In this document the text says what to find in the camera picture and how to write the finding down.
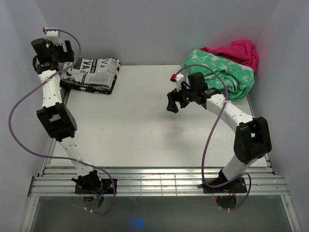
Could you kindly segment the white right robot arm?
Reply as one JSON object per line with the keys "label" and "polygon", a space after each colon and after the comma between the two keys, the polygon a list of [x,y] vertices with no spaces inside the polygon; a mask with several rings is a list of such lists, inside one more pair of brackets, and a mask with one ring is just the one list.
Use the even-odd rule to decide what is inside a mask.
{"label": "white right robot arm", "polygon": [[182,74],[173,74],[170,80],[176,88],[167,94],[167,111],[177,113],[194,102],[217,115],[216,123],[222,120],[234,132],[233,157],[216,179],[209,183],[203,180],[203,185],[211,189],[229,192],[254,162],[272,150],[267,120],[242,112],[221,91],[209,88],[201,72],[189,75],[188,81]]}

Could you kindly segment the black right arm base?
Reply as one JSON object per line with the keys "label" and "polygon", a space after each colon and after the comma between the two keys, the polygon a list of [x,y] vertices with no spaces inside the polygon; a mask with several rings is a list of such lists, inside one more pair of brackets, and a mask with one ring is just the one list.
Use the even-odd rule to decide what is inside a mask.
{"label": "black right arm base", "polygon": [[[243,177],[234,179],[225,185],[222,185],[223,183],[226,182],[226,180],[222,175],[219,175],[217,178],[213,179],[206,178],[206,182],[208,183],[208,185],[206,185],[205,183],[201,183],[197,187],[202,189],[203,193],[213,193],[213,194],[222,193],[224,194],[223,199],[236,197],[237,193],[247,193],[247,187]],[[216,185],[222,185],[222,186],[214,188],[213,186]]]}

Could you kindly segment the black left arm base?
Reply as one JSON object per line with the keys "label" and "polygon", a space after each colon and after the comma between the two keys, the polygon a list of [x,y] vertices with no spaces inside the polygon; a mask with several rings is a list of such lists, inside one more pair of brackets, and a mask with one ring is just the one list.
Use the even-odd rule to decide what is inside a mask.
{"label": "black left arm base", "polygon": [[113,194],[113,191],[117,191],[117,179],[113,179],[113,183],[110,178],[101,178],[97,174],[88,174],[85,176],[78,176],[72,178],[71,181],[75,183],[75,194]]}

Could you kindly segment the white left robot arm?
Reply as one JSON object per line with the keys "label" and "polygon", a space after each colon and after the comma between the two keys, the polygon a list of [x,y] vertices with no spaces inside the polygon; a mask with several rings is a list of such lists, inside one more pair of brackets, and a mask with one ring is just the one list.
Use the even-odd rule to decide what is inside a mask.
{"label": "white left robot arm", "polygon": [[37,117],[48,135],[55,139],[66,151],[67,160],[73,163],[77,178],[73,178],[85,191],[97,193],[102,189],[102,180],[97,170],[86,165],[76,145],[77,123],[63,103],[60,93],[60,63],[73,63],[74,52],[70,41],[52,42],[39,38],[31,42],[36,52],[33,65],[43,84],[42,108]]}

